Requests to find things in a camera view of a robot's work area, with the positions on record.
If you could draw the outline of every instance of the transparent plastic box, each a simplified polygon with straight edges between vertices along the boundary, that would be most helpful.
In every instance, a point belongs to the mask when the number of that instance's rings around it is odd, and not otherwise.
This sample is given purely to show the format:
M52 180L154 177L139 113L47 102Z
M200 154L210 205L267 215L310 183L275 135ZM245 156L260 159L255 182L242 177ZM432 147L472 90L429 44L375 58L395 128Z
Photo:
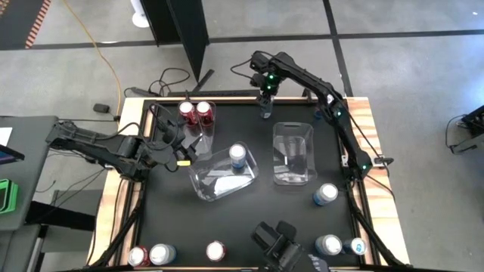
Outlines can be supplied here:
M318 177L312 135L310 124L279 122L274 125L272 143L276 184L304 185Z
M198 197L206 201L214 201L240 190L255 181L259 175L259 167L247 145L246 163L243 168L234 168L229 155L230 147L214 153L211 156L202 156L188 167L191 183Z
M178 107L180 107L180 104L186 102L186 100L180 102L178 104ZM189 101L191 102L195 109L197 108L197 105L199 102L194 102L194 101ZM199 140L197 146L195 147L195 150L197 151L195 154L197 156L202 156L202 155L210 155L212 154L212 143L213 143L213 135L215 133L215 123L216 123L216 105L213 102L210 101L205 101L208 104L210 104L210 109L212 110L213 114L213 124L210 126L205 126L202 125L200 120L196 125L189 126L189 125L183 125L181 127L181 131L185 134L185 139L181 143L183 147L187 148L189 147L193 142L195 142L200 136L201 139ZM182 116L180 113L178 113L178 117L182 119Z

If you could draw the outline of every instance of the black table surface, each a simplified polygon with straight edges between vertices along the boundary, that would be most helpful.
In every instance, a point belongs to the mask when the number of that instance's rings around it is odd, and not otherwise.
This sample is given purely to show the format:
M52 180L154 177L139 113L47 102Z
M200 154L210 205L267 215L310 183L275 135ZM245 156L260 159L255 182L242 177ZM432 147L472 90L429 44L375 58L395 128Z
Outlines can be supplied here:
M0 215L0 231L23 225L48 153L45 139L56 121L55 116L0 117L0 128L13 128L7 146L25 155L24 161L0 165L0 179L18 184L17 206Z
M167 107L176 113L175 106ZM151 171L145 194L144 214L138 245L148 249L158 243L172 244L178 255L170 266L257 267L263 264L262 250L251 240L257 224L276 227L284 220L297 229L296 241L307 253L317 254L318 236L354 237L346 194L340 191L330 205L319 207L312 194L323 184L343 188L340 152L334 129L324 120L314 120L307 105L277 105L270 119L259 117L257 105L218 105L213 152L234 142L247 144L259 166L259 177L248 187L214 202L197 197L188 170L169 173L164 167ZM318 178L305 186L278 186L273 181L272 129L277 122L305 122L314 128L315 164ZM206 246L221 241L227 255L220 262L206 257ZM350 255L324 257L330 266L356 266Z

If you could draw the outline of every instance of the concrete floor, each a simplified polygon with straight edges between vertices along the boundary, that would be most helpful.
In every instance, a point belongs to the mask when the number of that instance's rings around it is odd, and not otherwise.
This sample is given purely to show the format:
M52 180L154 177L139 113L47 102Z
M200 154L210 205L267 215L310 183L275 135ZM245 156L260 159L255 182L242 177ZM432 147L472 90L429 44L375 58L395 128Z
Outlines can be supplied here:
M75 0L73 9L98 42L150 40L135 28L128 0ZM417 32L484 29L480 0L332 0L338 33ZM328 34L321 0L203 0L210 37ZM36 44L87 42L60 0L53 0ZM390 166L391 184L411 263L416 267L478 271L484 267L484 153L455 156L444 145L447 121L484 104L484 36L341 40L355 96L370 98L380 142ZM286 51L312 73L343 90L331 40L218 43L206 50L202 73L214 69L206 90L247 89L249 82L228 68L256 50ZM147 88L168 67L189 70L180 45L103 48L123 88ZM116 108L116 85L91 48L0 51L0 115L46 115L109 119L92 112L96 102ZM173 73L168 81L183 75ZM192 89L195 81L174 87ZM285 82L280 95L300 95ZM80 122L101 132L114 124ZM451 129L451 141L465 137ZM96 172L76 158L53 156L39 190L53 190ZM89 189L103 188L104 175ZM42 270L83 265L84 252L49 253Z

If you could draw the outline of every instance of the green device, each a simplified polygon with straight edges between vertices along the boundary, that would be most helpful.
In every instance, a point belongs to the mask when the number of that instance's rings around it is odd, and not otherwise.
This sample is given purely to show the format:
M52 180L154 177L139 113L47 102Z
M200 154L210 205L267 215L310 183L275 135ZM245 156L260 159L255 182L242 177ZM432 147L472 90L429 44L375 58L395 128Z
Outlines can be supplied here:
M17 204L18 185L13 181L0 180L0 214L12 212Z

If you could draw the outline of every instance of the wooden table edge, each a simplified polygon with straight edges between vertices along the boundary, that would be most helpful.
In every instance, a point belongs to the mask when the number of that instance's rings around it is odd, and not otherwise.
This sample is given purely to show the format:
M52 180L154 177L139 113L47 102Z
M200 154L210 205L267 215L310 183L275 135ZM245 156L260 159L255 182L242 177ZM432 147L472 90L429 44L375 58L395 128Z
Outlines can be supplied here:
M255 103L256 97L193 97L192 100L212 100L212 101L243 101L243 100L253 100ZM289 100L307 100L306 97L276 97L278 101L289 101ZM184 100L183 97L160 97L160 98L153 98L153 97L134 97L134 98L126 98L124 106L123 106L123 114L121 115L121 120L119 122L119 128L122 128L126 124L130 122L137 122L140 123L142 117L142 108L145 100L160 100L165 102L176 102L180 100ZM381 152L380 142L377 136L377 130L374 124L373 115L370 108L370 103L367 97L347 97L346 100L348 101L348 108L349 112L353 115L355 121L359 124L359 126L363 129L365 135L370 139L372 145L377 149L378 152ZM150 124L152 118L149 116L146 120L147 124ZM144 135L149 135L150 126L146 125L146 129L144 131ZM368 146L366 141L362 139L359 131L356 127L353 127L353 131L357 136L357 139L361 145L361 148L372 154L373 151ZM137 128L132 126L131 128L127 128L123 131L122 134L137 134ZM386 186L390 187L389 179L381 170L372 170L370 172L373 178L376 178L378 181L384 183ZM104 250L109 246L110 243L110 233L111 228L113 227L113 212L114 212L114 202L116 197L117 188L119 186L119 182L121 179L119 175L113 170L108 173L106 184L104 185L103 196L101 199L101 204L99 207L98 217L97 217L97 224L96 224L96 243L94 252L92 255L91 263L97 261ZM116 223L113 228L113 236L116 236L117 231L119 230L119 224L121 221L121 217L123 216L123 206L126 201L126 189L127 189L127 182L124 182L121 185L121 194L119 195L118 200L118 208L116 209ZM365 179L365 187L367 191L367 198L368 203L370 206L370 213L371 218L374 224L374 229L382 239L382 241L386 244L386 246L393 252L393 254L404 263L408 263L408 253L405 246L405 241L403 239L402 229L399 223L398 213L396 211L395 203L393 201L389 201L384 203L384 206L379 205L375 202L380 201L381 199L391 199L391 196L384 191L383 189L379 188L375 185L375 183L370 180L369 178ZM358 196L357 188L354 189L355 195ZM130 211L134 208L134 203L139 195L139 185L137 189L135 188L133 195L132 195L132 206L130 207ZM357 202L361 205L361 199L357 198ZM382 217L382 210L390 210L391 212L387 212ZM381 221L381 219L391 219L392 226L390 228L391 233L387 233L385 231L386 227L385 221ZM365 231L360 227L361 238L363 238L368 243L368 236L366 235ZM121 257L121 264L127 264L127 258L129 250L131 249L133 238L133 227L130 229L126 238L123 243L122 247L122 257ZM91 248L89 249L89 254L91 253L92 246L93 246L94 236L91 242ZM368 251L365 255L367 264L371 264L371 253Z

